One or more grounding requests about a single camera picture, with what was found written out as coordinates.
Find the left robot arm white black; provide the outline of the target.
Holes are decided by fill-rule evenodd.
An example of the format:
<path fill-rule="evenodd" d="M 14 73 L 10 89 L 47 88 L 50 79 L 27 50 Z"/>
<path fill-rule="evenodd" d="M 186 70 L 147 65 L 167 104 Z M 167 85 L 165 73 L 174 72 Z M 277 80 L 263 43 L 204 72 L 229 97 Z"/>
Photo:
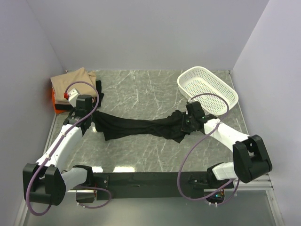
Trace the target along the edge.
<path fill-rule="evenodd" d="M 90 189 L 95 185 L 92 167 L 76 165 L 66 175 L 62 167 L 75 145 L 92 122 L 94 111 L 91 95 L 78 95 L 75 107 L 64 121 L 58 137 L 34 164 L 23 169 L 24 199 L 27 205 L 59 205 L 65 193 L 75 187 Z"/>

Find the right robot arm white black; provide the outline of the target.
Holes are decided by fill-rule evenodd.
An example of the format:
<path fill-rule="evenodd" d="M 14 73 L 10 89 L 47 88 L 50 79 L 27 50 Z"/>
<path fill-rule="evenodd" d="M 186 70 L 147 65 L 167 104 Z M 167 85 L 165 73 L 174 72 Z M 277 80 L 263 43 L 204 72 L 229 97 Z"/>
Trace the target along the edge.
<path fill-rule="evenodd" d="M 260 136 L 241 133 L 216 116 L 206 115 L 200 102 L 188 103 L 186 109 L 182 120 L 184 132 L 200 131 L 232 151 L 233 161 L 218 163 L 207 169 L 206 182 L 210 187 L 217 188 L 230 179 L 239 179 L 247 184 L 272 171 L 272 162 Z"/>

